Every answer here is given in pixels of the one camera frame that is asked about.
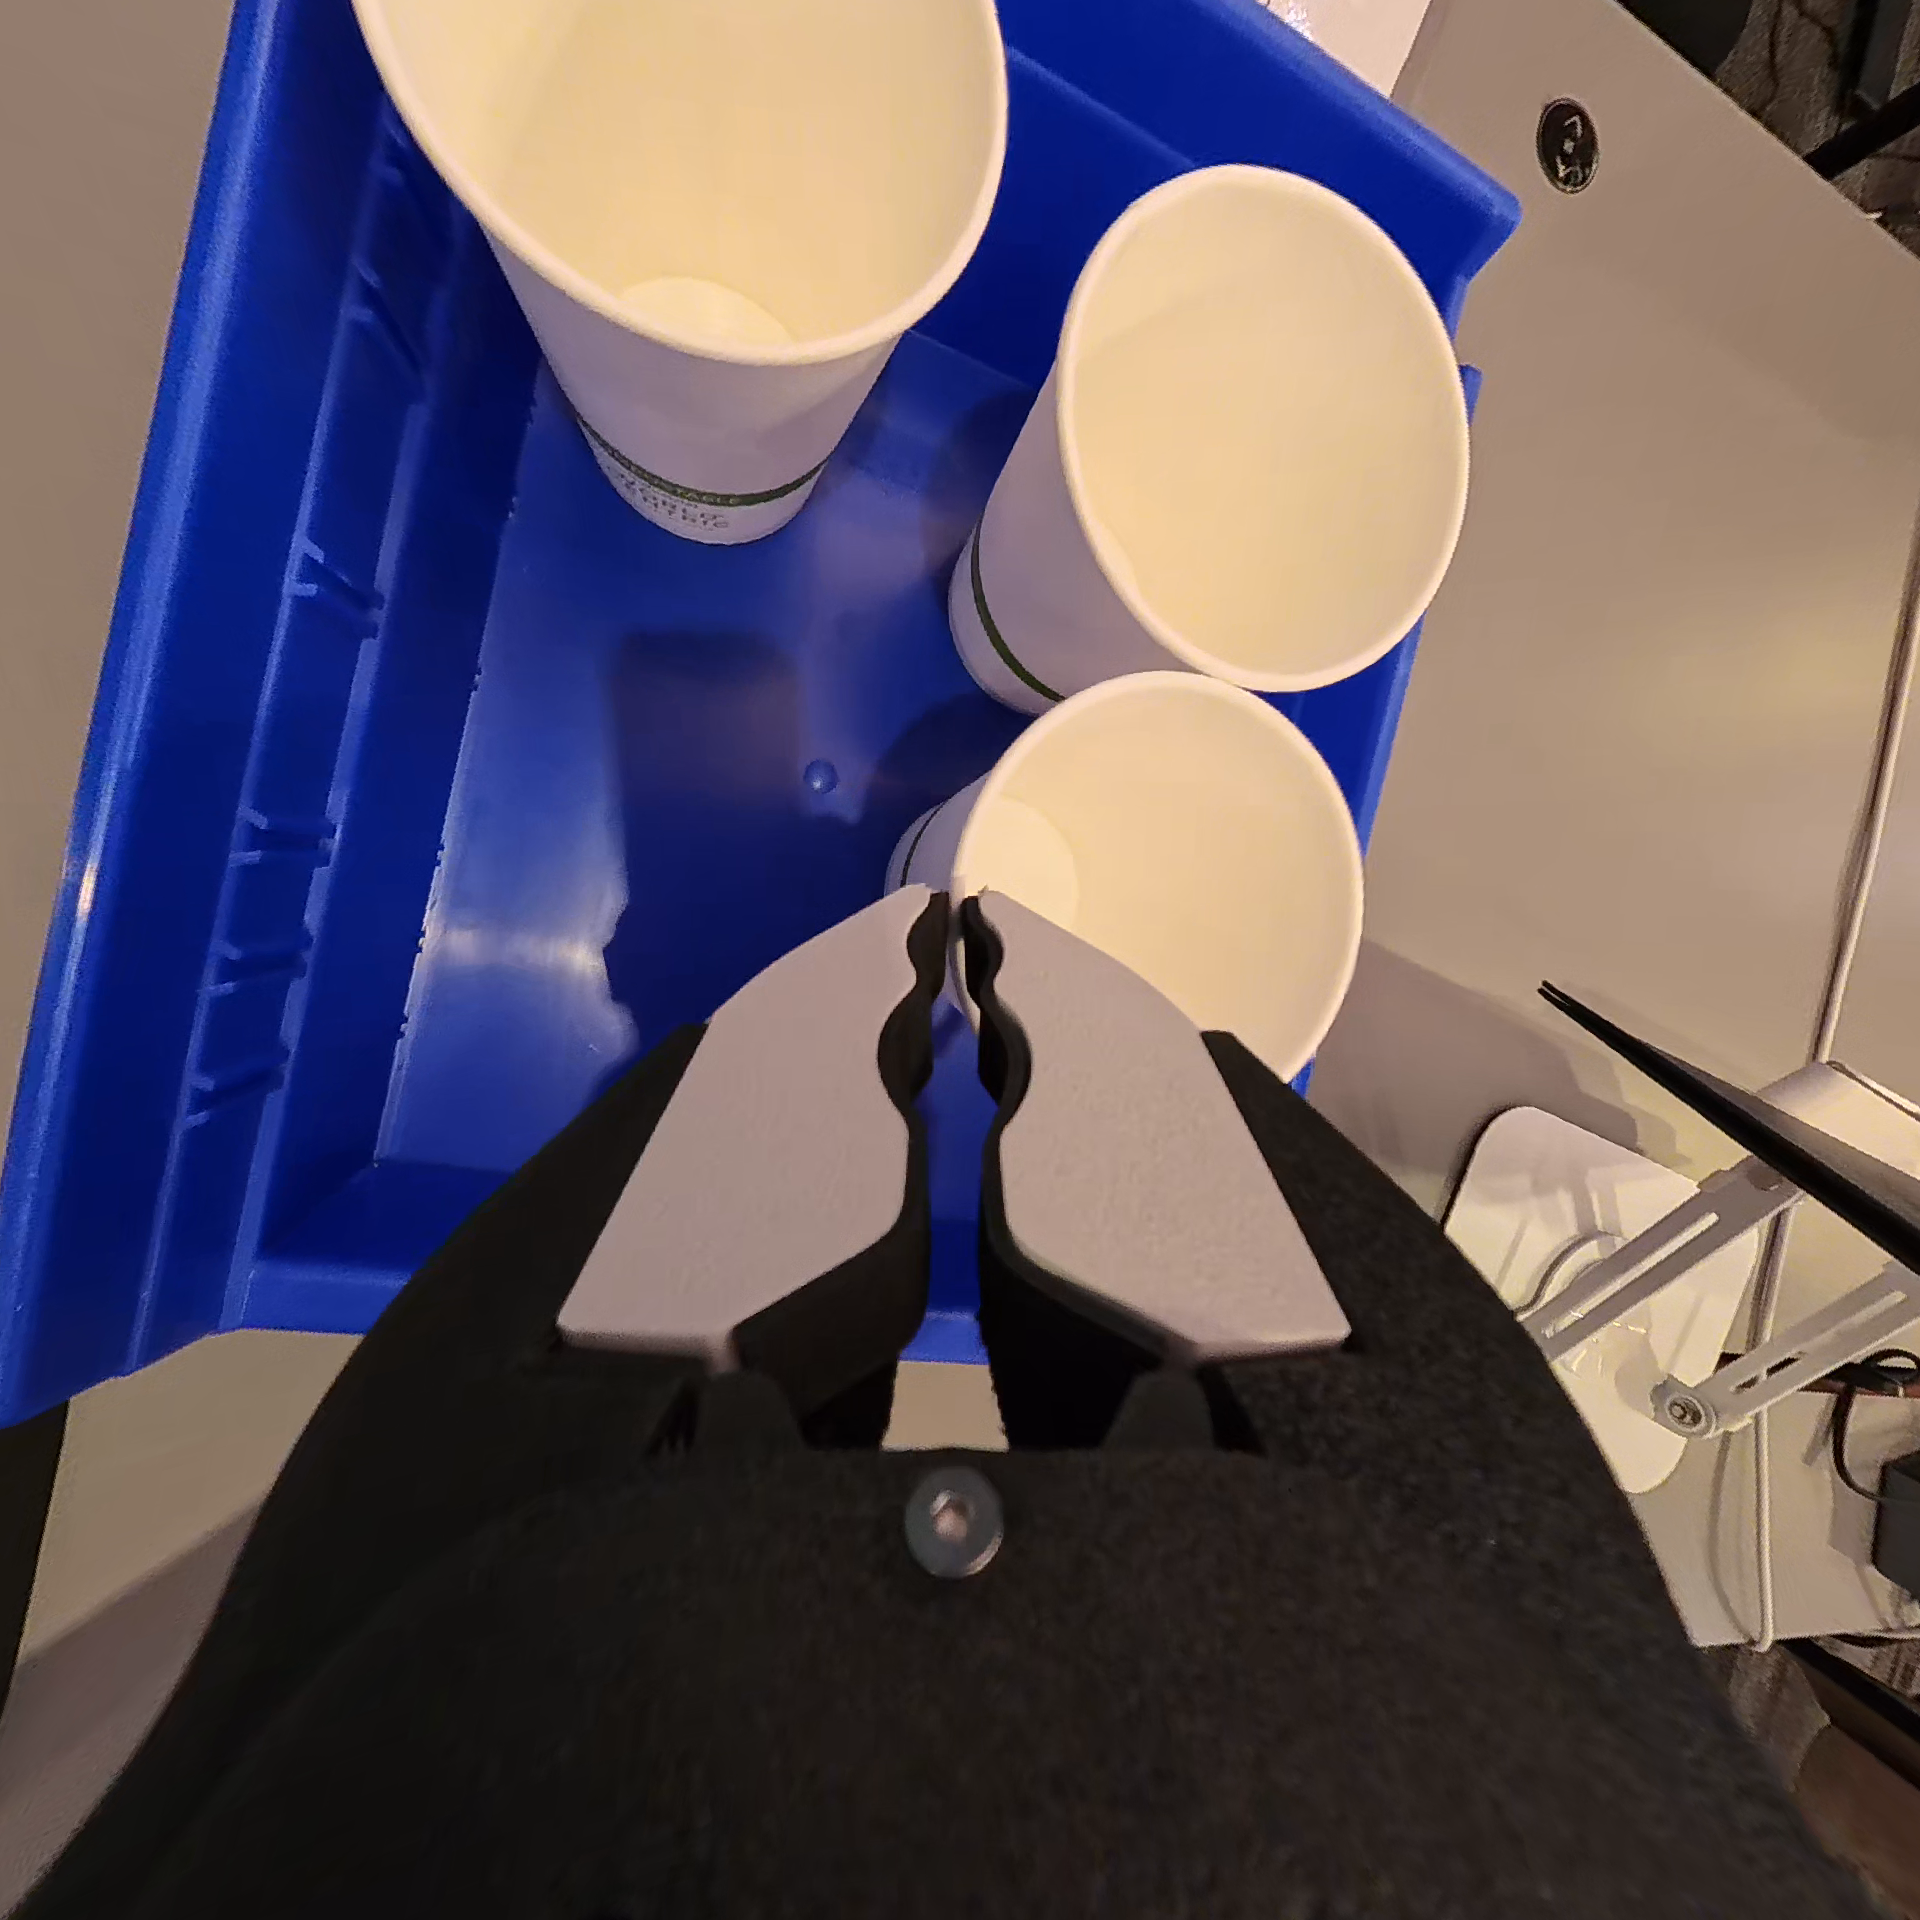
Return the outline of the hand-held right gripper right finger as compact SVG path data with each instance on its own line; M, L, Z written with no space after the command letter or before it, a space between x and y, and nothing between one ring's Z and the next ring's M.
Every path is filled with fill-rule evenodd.
M1013 895L963 901L979 1075L979 1323L1011 1444L1100 1444L1141 1379L1198 1406L1228 1363L1353 1336L1217 1041Z

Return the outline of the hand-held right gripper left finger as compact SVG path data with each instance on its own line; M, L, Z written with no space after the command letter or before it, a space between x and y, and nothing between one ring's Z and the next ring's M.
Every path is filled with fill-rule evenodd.
M875 1400L931 1304L948 947L948 894L908 882L712 1014L559 1310L570 1348L755 1373L802 1425Z

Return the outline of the white paper cup green stripe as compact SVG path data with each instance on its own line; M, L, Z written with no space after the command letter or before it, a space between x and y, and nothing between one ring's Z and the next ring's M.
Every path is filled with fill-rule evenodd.
M1154 670L1309 693L1416 632L1469 492L1465 375L1405 252L1328 185L1200 166L1076 275L948 627L1027 714Z
M686 542L807 505L988 227L988 1L356 1L593 458Z
M1033 719L903 829L882 887L996 892L1116 957L1286 1083L1350 992L1359 827L1326 758L1266 699L1176 670Z

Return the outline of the blue plastic bin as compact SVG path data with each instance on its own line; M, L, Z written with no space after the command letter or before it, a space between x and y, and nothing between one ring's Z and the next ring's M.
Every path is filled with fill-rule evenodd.
M639 1051L882 894L1027 714L948 578L1094 243L1340 191L1451 328L1520 198L1253 3L1006 3L952 292L744 545L617 498L351 3L237 3L5 1170L5 1425L365 1331Z

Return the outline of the grey power adapter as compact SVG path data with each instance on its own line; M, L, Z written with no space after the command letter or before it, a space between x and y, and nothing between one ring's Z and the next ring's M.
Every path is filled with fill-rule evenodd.
M1909 1398L1918 1383L1918 1356L1883 1348L1844 1361L1836 1373L1831 1423L1831 1464L1840 1487L1873 1508L1870 1566L1911 1598L1918 1598L1918 1450L1894 1453L1873 1482L1861 1478L1850 1456L1856 1404L1869 1398Z

